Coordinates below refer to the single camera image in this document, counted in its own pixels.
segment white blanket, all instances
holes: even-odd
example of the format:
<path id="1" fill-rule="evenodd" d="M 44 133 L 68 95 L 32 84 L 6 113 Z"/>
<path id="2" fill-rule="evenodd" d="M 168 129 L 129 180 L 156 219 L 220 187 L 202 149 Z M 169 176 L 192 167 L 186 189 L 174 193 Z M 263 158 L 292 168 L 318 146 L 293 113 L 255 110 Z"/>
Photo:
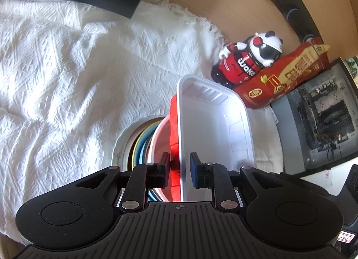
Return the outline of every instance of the white blanket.
<path id="1" fill-rule="evenodd" d="M 69 0 L 0 0 L 0 232 L 20 241 L 24 202 L 108 166 L 127 126 L 167 114 L 181 76 L 209 76 L 220 37 L 167 2 L 142 1 L 127 19 Z"/>

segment metal screw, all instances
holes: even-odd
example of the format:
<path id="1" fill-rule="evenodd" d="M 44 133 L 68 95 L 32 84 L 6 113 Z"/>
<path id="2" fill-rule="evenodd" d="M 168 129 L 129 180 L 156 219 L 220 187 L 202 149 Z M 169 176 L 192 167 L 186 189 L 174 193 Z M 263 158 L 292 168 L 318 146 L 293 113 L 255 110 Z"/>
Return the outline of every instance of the metal screw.
<path id="1" fill-rule="evenodd" d="M 122 203 L 122 207 L 126 210 L 134 210 L 135 208 L 139 207 L 139 203 L 134 200 L 127 200 Z"/>
<path id="2" fill-rule="evenodd" d="M 222 208 L 231 209 L 237 207 L 237 202 L 233 200 L 224 200 L 220 205 Z"/>

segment sticker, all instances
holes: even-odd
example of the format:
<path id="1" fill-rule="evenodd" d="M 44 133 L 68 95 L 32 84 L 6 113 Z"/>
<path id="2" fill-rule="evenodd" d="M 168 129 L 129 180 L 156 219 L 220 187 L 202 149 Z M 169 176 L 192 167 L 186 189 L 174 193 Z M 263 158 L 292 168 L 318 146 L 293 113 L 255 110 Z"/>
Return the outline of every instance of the sticker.
<path id="1" fill-rule="evenodd" d="M 226 59 L 224 59 L 224 66 L 225 66 L 226 70 L 229 72 L 230 69 L 229 69 L 229 67 L 228 67 L 228 65 L 227 65 Z"/>
<path id="2" fill-rule="evenodd" d="M 270 76 L 268 78 L 268 81 L 275 87 L 275 90 L 273 91 L 274 95 L 283 91 L 285 89 L 285 87 L 287 86 L 286 84 L 282 84 L 280 82 L 280 80 L 277 78 L 277 76 L 275 76 L 275 75 Z"/>
<path id="3" fill-rule="evenodd" d="M 339 233 L 337 241 L 344 242 L 344 243 L 348 244 L 353 240 L 354 237 L 355 237 L 354 234 L 341 231 L 341 233 Z"/>
<path id="4" fill-rule="evenodd" d="M 275 112 L 273 111 L 273 109 L 270 107 L 271 113 L 273 115 L 273 119 L 275 120 L 275 124 L 277 124 L 279 122 L 279 119 L 277 119 L 277 116 L 275 114 Z"/>
<path id="5" fill-rule="evenodd" d="M 249 91 L 248 96 L 250 98 L 256 98 L 261 94 L 262 94 L 262 89 L 253 89 L 253 90 Z"/>
<path id="6" fill-rule="evenodd" d="M 266 84 L 266 83 L 269 81 L 269 79 L 267 78 L 267 75 L 264 75 L 264 76 L 260 77 L 260 80 L 261 80 L 264 84 Z"/>

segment cable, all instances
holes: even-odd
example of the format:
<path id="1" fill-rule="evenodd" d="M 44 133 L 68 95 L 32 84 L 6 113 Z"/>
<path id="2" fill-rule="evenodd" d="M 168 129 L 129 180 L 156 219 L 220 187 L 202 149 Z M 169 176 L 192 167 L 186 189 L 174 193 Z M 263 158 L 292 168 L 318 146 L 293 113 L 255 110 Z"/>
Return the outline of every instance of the cable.
<path id="1" fill-rule="evenodd" d="M 337 149 L 336 144 L 334 143 L 334 141 L 331 140 L 331 141 L 329 142 L 329 146 L 328 146 L 328 150 L 327 150 L 327 160 L 328 160 L 328 161 L 334 161 L 334 150 L 336 150 L 336 149 Z M 332 153 L 332 159 L 329 159 L 329 158 L 328 158 L 329 150 L 330 150 L 331 153 Z"/>
<path id="2" fill-rule="evenodd" d="M 316 129 L 314 132 L 315 132 L 316 135 L 317 135 L 321 140 L 323 140 L 324 142 L 326 142 L 326 143 L 329 143 L 329 142 L 330 142 L 330 139 L 329 139 L 329 136 L 328 136 L 328 135 L 326 135 L 326 134 L 321 134 L 320 132 L 318 132 L 317 129 Z"/>

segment label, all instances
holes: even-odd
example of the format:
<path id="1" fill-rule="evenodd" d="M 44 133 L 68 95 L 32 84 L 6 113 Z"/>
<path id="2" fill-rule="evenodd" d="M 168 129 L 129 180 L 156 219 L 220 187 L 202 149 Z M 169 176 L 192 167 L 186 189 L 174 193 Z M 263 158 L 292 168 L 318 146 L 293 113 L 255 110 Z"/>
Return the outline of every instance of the label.
<path id="1" fill-rule="evenodd" d="M 327 52 L 329 47 L 323 44 L 305 48 L 299 56 L 283 69 L 277 79 L 282 84 L 290 84 L 302 75 L 309 75 L 311 73 L 309 67 L 319 59 L 319 55 Z"/>
<path id="2" fill-rule="evenodd" d="M 253 89 L 248 93 L 250 98 L 256 98 L 262 94 L 262 89 Z"/>
<path id="3" fill-rule="evenodd" d="M 237 63 L 242 67 L 243 71 L 246 72 L 250 76 L 254 76 L 256 72 L 254 72 L 250 67 L 247 66 L 245 60 L 243 58 L 239 58 Z"/>
<path id="4" fill-rule="evenodd" d="M 264 76 L 260 77 L 260 80 L 261 80 L 264 84 L 267 84 L 267 82 L 269 81 L 268 78 L 267 78 L 267 75 L 264 75 Z"/>
<path id="5" fill-rule="evenodd" d="M 229 69 L 229 67 L 228 67 L 228 65 L 227 65 L 226 59 L 224 59 L 224 66 L 225 66 L 225 68 L 226 68 L 227 71 L 230 71 L 230 69 Z"/>
<path id="6" fill-rule="evenodd" d="M 279 92 L 283 91 L 286 87 L 285 84 L 282 84 L 277 76 L 272 75 L 268 78 L 269 82 L 275 87 L 273 91 L 274 94 L 278 94 Z"/>
<path id="7" fill-rule="evenodd" d="M 344 243 L 348 244 L 353 240 L 354 237 L 355 237 L 354 234 L 341 231 L 341 233 L 338 236 L 337 241 L 344 242 Z"/>

